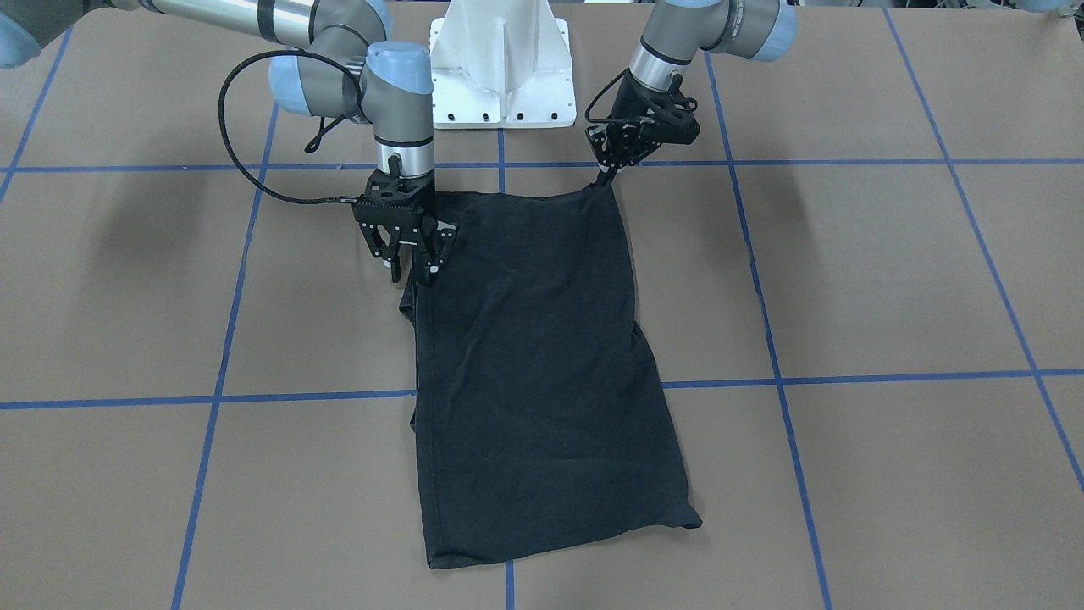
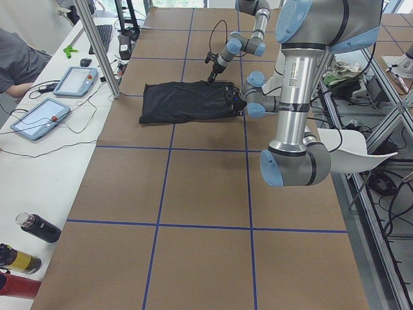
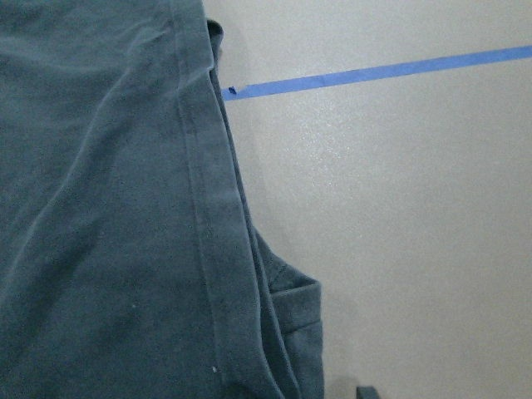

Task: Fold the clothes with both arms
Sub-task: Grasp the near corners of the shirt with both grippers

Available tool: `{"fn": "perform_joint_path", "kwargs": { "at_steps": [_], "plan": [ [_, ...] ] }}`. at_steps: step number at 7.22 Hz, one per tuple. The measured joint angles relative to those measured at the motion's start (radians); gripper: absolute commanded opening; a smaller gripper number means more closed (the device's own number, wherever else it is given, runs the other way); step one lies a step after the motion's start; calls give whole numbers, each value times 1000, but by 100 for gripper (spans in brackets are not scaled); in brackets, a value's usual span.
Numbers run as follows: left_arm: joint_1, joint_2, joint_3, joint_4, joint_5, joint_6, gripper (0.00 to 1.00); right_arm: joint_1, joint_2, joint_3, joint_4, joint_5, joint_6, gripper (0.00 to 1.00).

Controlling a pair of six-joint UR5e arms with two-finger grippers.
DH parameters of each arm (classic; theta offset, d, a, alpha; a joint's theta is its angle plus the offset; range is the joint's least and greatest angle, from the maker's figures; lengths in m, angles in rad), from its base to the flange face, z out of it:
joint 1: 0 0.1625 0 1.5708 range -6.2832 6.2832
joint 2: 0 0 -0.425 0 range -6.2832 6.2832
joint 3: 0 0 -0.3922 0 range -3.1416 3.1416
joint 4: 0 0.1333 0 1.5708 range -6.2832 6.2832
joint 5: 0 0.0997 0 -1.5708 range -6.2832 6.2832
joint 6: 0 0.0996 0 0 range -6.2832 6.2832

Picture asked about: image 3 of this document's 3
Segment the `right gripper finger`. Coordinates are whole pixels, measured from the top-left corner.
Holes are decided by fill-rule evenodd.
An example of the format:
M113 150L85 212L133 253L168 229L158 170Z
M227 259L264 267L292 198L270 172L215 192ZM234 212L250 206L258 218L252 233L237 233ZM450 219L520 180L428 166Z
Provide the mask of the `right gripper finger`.
M372 386L359 386L356 389L356 399L378 399L378 391Z

